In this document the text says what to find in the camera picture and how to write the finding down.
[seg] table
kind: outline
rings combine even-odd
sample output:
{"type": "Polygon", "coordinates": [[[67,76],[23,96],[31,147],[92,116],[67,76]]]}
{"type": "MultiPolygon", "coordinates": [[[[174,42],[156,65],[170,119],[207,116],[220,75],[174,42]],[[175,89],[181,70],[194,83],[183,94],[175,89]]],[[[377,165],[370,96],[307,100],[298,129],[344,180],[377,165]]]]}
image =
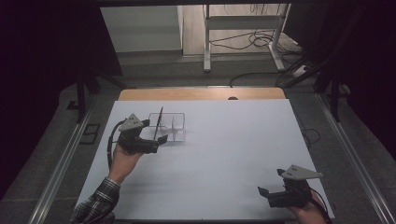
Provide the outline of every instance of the table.
{"type": "MultiPolygon", "coordinates": [[[[140,159],[122,184],[114,210],[117,219],[293,219],[286,209],[270,208],[257,190],[258,186],[270,192],[284,190],[277,168],[286,170],[293,163],[315,170],[289,100],[278,88],[123,91],[78,203],[94,192],[108,172],[106,142],[115,123],[131,113],[143,119],[161,106],[164,112],[185,113],[186,141],[167,143],[157,154],[140,159]],[[240,100],[227,100],[230,97],[240,100]]],[[[328,203],[320,181],[308,182],[328,203]]]]}

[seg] transparent object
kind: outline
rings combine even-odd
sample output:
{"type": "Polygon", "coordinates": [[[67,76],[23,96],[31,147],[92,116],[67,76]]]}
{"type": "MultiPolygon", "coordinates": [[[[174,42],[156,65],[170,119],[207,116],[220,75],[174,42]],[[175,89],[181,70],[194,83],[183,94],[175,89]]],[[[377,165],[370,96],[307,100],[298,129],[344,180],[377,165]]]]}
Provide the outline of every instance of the transparent object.
{"type": "Polygon", "coordinates": [[[183,113],[163,113],[157,129],[158,117],[160,113],[149,114],[149,126],[147,127],[150,134],[157,140],[159,137],[168,134],[168,142],[184,142],[186,140],[186,130],[184,129],[185,116],[183,113]]]}

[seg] wall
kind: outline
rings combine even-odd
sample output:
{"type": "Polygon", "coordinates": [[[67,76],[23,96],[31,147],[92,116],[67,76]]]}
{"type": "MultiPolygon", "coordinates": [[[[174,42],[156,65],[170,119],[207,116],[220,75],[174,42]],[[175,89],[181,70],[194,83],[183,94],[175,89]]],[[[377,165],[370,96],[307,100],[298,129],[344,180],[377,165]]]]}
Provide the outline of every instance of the wall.
{"type": "Polygon", "coordinates": [[[179,14],[170,7],[102,7],[116,52],[181,49],[179,14]]]}

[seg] metal frame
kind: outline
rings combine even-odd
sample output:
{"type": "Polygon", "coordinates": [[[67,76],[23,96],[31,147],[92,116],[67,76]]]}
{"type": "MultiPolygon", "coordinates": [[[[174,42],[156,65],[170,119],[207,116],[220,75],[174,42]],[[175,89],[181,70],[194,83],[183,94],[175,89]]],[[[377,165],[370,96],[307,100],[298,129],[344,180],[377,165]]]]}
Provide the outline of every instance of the metal frame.
{"type": "Polygon", "coordinates": [[[61,186],[64,175],[67,171],[67,168],[69,167],[70,161],[73,159],[73,155],[78,146],[79,139],[81,138],[88,123],[88,120],[90,119],[95,101],[95,95],[88,100],[87,113],[83,117],[81,123],[76,126],[72,137],[67,143],[67,146],[64,149],[64,153],[59,159],[55,169],[52,172],[52,175],[49,178],[47,186],[44,188],[43,193],[41,194],[40,199],[35,206],[35,210],[33,211],[29,219],[29,224],[43,223],[46,219],[47,213],[49,212],[55,195],[58,192],[59,187],[61,186]]]}
{"type": "Polygon", "coordinates": [[[280,15],[264,16],[213,16],[210,17],[210,5],[206,5],[205,16],[205,52],[204,71],[210,72],[210,42],[209,33],[211,30],[251,30],[251,29],[274,29],[274,40],[270,42],[268,48],[274,58],[278,71],[284,71],[285,66],[277,51],[277,43],[285,23],[286,14],[290,4],[285,4],[280,15]]]}
{"type": "Polygon", "coordinates": [[[374,180],[370,177],[366,168],[364,167],[361,158],[356,153],[355,148],[352,143],[349,141],[347,134],[344,131],[344,128],[340,122],[337,122],[335,118],[332,116],[332,112],[329,110],[330,106],[326,99],[326,96],[321,94],[317,94],[318,100],[321,104],[324,114],[326,115],[327,120],[332,126],[332,130],[335,133],[337,139],[339,140],[343,150],[346,153],[346,157],[348,158],[352,168],[355,171],[356,176],[358,177],[361,185],[369,197],[373,208],[378,214],[379,219],[381,219],[381,223],[396,223],[393,214],[389,210],[389,206],[384,196],[382,196],[381,191],[376,186],[374,180]]]}

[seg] wooden edge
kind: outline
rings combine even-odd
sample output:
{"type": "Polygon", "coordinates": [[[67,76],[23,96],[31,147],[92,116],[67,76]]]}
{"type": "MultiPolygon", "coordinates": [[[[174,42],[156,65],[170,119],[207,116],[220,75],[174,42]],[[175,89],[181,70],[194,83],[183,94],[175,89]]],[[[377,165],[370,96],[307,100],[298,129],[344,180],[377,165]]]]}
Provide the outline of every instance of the wooden edge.
{"type": "Polygon", "coordinates": [[[172,88],[124,90],[120,101],[175,101],[175,100],[239,100],[286,99],[280,88],[172,88]]]}

